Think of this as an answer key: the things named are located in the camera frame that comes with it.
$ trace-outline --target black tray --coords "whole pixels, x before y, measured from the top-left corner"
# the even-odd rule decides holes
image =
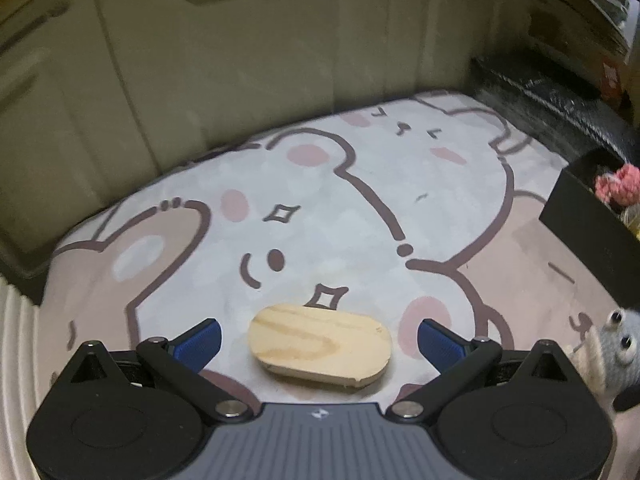
[[[638,165],[633,128],[600,99],[600,90],[539,52],[476,58],[471,74],[476,100],[565,160],[603,146]]]
[[[599,166],[611,171],[623,162],[604,148],[562,170],[540,221],[591,271],[622,308],[640,307],[640,242],[593,193]]]

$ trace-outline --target cardboard box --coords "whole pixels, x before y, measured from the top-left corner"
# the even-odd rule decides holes
[[[599,166],[623,162],[604,148],[562,170],[540,221],[591,271],[622,308],[640,309],[640,241],[593,193]]]

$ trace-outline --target bear eye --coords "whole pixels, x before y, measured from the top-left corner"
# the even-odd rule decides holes
[[[610,330],[617,329],[622,322],[625,320],[625,313],[622,310],[614,310],[609,317],[607,317],[607,322],[605,323],[605,328]]]
[[[267,265],[271,270],[280,272],[284,269],[284,254],[279,249],[272,249],[267,254]]]
[[[629,335],[625,335],[620,340],[620,348],[616,352],[616,359],[623,366],[628,366],[636,357],[638,345],[636,340]]]

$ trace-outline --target white corrugated edge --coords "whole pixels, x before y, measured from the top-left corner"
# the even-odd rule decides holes
[[[38,308],[0,276],[0,478],[37,480],[25,444],[35,413]]]

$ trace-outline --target oval wooden piece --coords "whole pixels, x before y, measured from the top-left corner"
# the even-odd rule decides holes
[[[278,304],[249,325],[249,348],[267,370],[284,376],[361,388],[391,359],[391,336],[369,316]]]

